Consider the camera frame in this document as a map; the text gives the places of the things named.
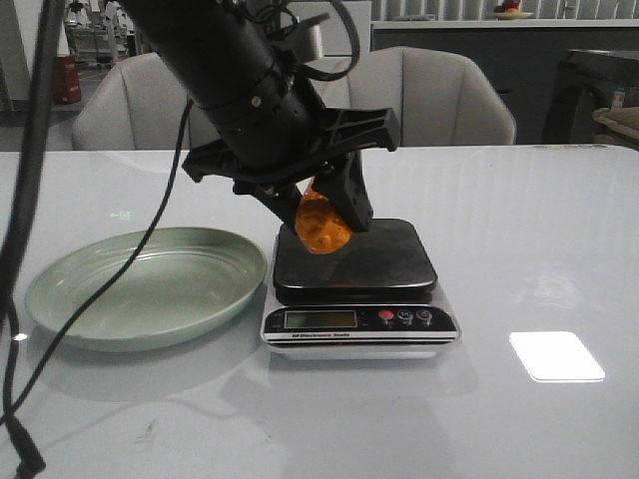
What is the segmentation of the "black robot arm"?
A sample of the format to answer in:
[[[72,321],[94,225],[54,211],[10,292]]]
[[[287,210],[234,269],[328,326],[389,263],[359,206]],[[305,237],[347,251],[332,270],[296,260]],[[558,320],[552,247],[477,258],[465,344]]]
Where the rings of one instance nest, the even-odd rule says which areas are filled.
[[[227,177],[292,226],[312,179],[345,223],[367,230],[372,208],[360,153],[394,150],[390,109],[327,107],[314,88],[329,73],[303,63],[292,29],[267,33],[242,1],[127,1],[124,10],[210,120],[218,138],[193,148],[183,167],[195,181]]]

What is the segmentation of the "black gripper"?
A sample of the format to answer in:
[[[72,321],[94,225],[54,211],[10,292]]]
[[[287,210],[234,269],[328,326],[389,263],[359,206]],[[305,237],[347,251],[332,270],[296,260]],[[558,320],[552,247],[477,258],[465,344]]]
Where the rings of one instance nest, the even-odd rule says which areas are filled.
[[[195,182],[206,176],[234,180],[254,195],[296,236],[302,194],[296,182],[316,175],[313,188],[354,233],[368,230],[373,209],[360,151],[399,143],[390,108],[329,107],[316,82],[333,83],[354,68],[319,70],[300,64],[290,51],[231,48],[181,55],[181,83],[219,137],[194,147],[183,164]]]

